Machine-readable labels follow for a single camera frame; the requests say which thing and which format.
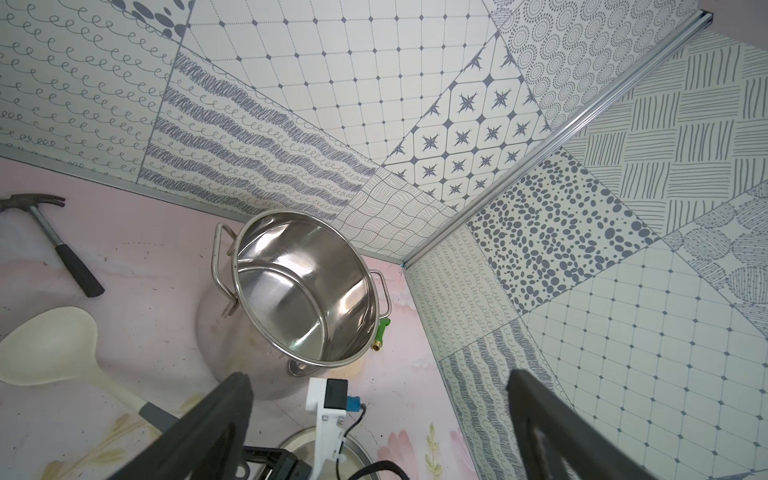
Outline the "stainless steel pot lid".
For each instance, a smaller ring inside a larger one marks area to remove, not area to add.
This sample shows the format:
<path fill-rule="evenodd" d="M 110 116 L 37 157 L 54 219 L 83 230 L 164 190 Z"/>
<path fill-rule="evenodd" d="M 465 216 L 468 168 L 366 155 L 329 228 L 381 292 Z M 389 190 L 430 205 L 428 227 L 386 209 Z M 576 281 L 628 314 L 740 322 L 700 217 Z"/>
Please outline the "stainless steel pot lid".
<path fill-rule="evenodd" d="M 314 463 L 315 438 L 315 428 L 309 427 L 293 434 L 282 442 L 279 447 L 292 452 L 299 460 L 312 467 Z M 358 470 L 373 463 L 367 452 L 352 437 L 348 437 L 345 441 L 342 454 L 344 459 L 339 465 L 341 479 L 349 479 Z M 319 479 L 337 479 L 334 462 L 328 460 L 324 463 Z"/>

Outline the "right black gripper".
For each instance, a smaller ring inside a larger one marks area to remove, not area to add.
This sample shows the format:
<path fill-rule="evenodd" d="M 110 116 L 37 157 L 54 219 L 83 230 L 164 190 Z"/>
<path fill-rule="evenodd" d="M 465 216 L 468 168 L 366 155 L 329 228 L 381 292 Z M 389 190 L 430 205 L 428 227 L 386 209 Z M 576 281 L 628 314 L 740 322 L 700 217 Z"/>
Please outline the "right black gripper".
<path fill-rule="evenodd" d="M 293 452 L 281 448 L 244 446 L 236 469 L 237 479 L 249 478 L 251 463 L 262 465 L 270 479 L 306 480 L 311 475 L 311 466 Z"/>

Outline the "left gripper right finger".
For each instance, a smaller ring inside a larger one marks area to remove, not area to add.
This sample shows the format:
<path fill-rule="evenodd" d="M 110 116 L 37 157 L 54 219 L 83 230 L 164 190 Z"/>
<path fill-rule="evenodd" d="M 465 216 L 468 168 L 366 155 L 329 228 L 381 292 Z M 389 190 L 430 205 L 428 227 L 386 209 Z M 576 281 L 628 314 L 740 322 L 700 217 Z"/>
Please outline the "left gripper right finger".
<path fill-rule="evenodd" d="M 650 479 L 529 371 L 510 372 L 507 395 L 522 463 L 529 479 Z"/>

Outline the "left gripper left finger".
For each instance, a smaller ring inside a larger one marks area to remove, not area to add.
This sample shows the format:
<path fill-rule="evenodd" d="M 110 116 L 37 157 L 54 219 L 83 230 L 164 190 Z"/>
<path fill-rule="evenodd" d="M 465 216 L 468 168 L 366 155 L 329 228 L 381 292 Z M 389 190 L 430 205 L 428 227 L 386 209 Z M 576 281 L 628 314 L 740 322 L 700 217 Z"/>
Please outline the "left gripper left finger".
<path fill-rule="evenodd" d="M 114 479 L 234 479 L 253 404 L 250 379 L 233 373 L 115 472 Z"/>

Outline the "white spoon grey handle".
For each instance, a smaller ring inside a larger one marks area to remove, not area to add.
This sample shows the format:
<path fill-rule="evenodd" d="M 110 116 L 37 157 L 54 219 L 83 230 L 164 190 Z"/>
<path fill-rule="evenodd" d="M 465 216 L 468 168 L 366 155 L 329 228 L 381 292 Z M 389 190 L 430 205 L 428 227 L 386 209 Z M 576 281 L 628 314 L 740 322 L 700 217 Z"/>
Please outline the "white spoon grey handle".
<path fill-rule="evenodd" d="M 110 394 L 161 432 L 177 423 L 177 417 L 119 385 L 101 369 L 96 360 L 97 340 L 97 324 L 86 310 L 65 306 L 45 311 L 1 341 L 1 381 L 38 386 L 82 380 Z"/>

